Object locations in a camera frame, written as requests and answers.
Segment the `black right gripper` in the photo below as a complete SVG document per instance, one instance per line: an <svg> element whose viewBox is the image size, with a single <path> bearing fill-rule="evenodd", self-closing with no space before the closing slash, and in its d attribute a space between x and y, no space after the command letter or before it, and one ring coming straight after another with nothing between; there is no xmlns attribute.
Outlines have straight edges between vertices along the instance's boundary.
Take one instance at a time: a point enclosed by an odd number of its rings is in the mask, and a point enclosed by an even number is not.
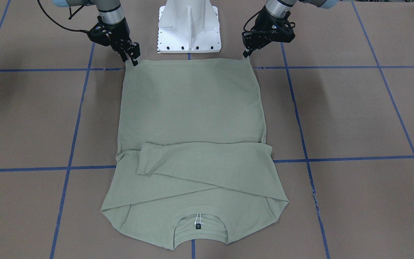
<svg viewBox="0 0 414 259"><path fill-rule="evenodd" d="M137 66L140 46L131 40L126 18L115 24L105 23L103 16L98 16L97 19L97 43L102 46L111 46L122 60L129 60L133 66Z"/></svg>

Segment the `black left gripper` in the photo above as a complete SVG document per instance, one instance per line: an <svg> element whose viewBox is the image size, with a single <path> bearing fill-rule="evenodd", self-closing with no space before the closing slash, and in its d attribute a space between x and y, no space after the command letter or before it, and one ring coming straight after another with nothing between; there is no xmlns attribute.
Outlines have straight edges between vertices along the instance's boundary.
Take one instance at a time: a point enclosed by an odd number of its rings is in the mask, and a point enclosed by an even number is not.
<svg viewBox="0 0 414 259"><path fill-rule="evenodd" d="M243 26L243 57L249 58L253 51L260 50L271 43L265 38L265 32L270 28L270 21L286 19L286 9L275 16L268 9L261 9L253 15Z"/></svg>

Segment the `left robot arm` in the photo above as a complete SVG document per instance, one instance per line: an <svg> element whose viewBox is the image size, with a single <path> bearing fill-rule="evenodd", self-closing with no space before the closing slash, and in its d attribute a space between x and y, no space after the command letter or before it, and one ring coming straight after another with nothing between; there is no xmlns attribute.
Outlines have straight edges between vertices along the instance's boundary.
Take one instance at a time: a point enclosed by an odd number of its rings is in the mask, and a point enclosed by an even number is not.
<svg viewBox="0 0 414 259"><path fill-rule="evenodd" d="M295 23L289 21L291 9L297 0L268 0L243 25L241 38L244 51L242 58L249 58L272 42L290 43L295 37Z"/></svg>

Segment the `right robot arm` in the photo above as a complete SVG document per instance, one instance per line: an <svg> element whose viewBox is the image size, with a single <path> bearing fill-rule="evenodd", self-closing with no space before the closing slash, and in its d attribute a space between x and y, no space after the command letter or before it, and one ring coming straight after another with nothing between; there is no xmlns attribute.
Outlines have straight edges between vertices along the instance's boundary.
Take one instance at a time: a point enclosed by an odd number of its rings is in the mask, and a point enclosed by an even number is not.
<svg viewBox="0 0 414 259"><path fill-rule="evenodd" d="M57 7L78 7L70 13L69 19L82 8L95 5L98 11L97 23L89 30L66 28L56 21L54 23L67 31L84 33L91 42L110 46L123 62L129 60L133 66L138 65L140 46L130 37L128 22L119 0L53 0L52 3Z"/></svg>

